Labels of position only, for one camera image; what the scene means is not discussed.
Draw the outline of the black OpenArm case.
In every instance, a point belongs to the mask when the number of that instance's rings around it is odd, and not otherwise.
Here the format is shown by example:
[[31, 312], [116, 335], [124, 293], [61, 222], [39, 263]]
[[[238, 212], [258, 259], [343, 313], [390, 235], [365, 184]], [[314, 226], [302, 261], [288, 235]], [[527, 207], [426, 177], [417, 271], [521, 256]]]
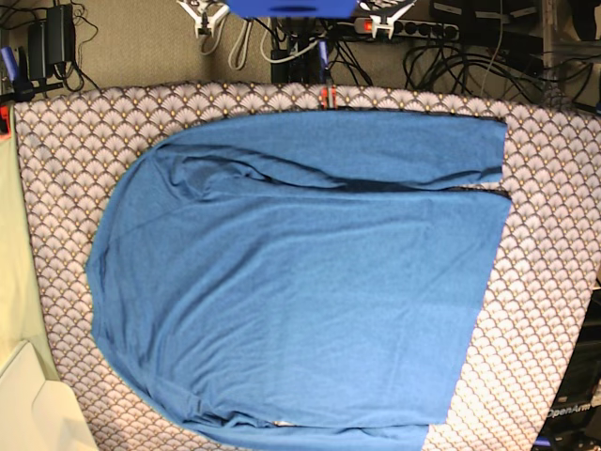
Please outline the black OpenArm case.
[[600, 448], [600, 288], [593, 290], [559, 391], [532, 448]]

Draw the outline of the fan-patterned tablecloth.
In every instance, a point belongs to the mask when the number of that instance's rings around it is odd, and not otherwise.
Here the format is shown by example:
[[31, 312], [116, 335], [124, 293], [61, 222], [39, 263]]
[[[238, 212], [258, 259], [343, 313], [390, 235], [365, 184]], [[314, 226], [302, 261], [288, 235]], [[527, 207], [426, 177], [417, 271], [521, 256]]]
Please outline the fan-patterned tablecloth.
[[[214, 450], [152, 411], [104, 362], [84, 265], [105, 204], [134, 160], [192, 125], [321, 105], [318, 86], [111, 88], [18, 104], [17, 154], [55, 368], [102, 450]], [[559, 391], [600, 266], [600, 122], [524, 104], [382, 87], [337, 89], [348, 109], [494, 117], [513, 201], [447, 421], [428, 450], [530, 450]]]

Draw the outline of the blue handled clamp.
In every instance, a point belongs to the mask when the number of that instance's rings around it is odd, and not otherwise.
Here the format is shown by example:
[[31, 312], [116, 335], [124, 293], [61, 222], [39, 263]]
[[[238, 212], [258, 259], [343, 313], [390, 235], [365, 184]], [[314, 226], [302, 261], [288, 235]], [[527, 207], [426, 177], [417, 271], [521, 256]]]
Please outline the blue handled clamp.
[[21, 67], [13, 50], [9, 46], [1, 48], [2, 60], [8, 73], [8, 79], [12, 86], [12, 91], [1, 95], [1, 102], [22, 102], [31, 101], [35, 96], [34, 87], [27, 75], [27, 67]]

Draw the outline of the red black table clamp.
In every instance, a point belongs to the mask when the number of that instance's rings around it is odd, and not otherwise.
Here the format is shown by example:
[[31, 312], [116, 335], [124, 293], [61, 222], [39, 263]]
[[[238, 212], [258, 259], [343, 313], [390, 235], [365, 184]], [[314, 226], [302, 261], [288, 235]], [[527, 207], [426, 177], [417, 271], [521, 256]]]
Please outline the red black table clamp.
[[325, 85], [322, 87], [319, 99], [321, 108], [325, 111], [337, 109], [337, 93], [336, 86]]

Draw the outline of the black power strip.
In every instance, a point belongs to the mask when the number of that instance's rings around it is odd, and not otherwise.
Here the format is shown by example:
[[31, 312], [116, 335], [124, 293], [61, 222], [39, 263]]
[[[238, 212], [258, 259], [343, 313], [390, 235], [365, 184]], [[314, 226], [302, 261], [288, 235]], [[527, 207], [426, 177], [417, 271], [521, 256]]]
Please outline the black power strip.
[[370, 18], [357, 18], [353, 23], [357, 34], [368, 35], [372, 38], [392, 39], [396, 37], [414, 39], [446, 39], [459, 41], [460, 30], [457, 25], [446, 23], [420, 22], [412, 20], [397, 20], [393, 27], [382, 24], [374, 25]]

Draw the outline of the white plastic bin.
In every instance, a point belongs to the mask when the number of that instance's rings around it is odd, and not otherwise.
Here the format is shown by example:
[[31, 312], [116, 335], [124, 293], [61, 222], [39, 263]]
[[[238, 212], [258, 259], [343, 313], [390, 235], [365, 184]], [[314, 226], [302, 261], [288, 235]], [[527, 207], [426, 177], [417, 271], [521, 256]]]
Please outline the white plastic bin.
[[73, 391], [45, 377], [33, 345], [26, 340], [1, 366], [1, 448], [98, 448]]

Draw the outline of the black power adapter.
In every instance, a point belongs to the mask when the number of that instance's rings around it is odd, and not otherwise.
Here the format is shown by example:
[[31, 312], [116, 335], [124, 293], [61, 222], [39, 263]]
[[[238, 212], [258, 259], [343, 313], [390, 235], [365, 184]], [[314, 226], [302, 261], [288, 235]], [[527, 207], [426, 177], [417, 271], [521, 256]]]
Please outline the black power adapter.
[[65, 80], [75, 62], [73, 5], [56, 4], [46, 9], [43, 20], [27, 28], [28, 75], [33, 81], [56, 77]]

